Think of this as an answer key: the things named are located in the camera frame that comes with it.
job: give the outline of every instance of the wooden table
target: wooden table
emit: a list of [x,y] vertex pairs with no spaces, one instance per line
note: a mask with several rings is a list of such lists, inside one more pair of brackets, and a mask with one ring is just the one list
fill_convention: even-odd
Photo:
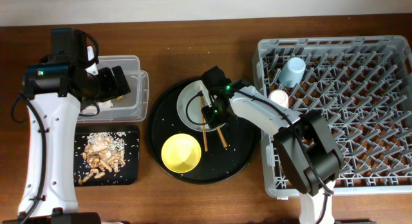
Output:
[[[149,73],[149,108],[169,86],[218,65],[229,78],[252,81],[252,55],[267,38],[403,35],[412,40],[412,14],[294,17],[69,25],[92,34],[100,55],[136,55]],[[29,126],[9,114],[26,67],[50,53],[50,30],[67,26],[0,28],[0,219],[16,217],[26,179]],[[17,115],[26,117],[21,106]],[[79,212],[95,211],[106,221],[131,223],[261,223],[298,218],[298,199],[270,198],[263,185],[261,154],[233,178],[192,185],[161,170],[149,154],[146,122],[139,179],[130,186],[76,188]],[[336,220],[371,219],[410,223],[412,194],[333,197]]]

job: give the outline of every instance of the dish rack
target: dish rack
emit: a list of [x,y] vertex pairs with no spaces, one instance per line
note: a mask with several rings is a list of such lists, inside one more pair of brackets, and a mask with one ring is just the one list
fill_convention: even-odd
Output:
[[[291,57],[306,62],[300,84],[277,81]],[[401,36],[265,39],[252,67],[264,96],[289,95],[289,107],[322,111],[345,165],[336,195],[412,192],[412,53]],[[273,137],[262,132],[265,189],[278,199],[298,196],[285,177]]]

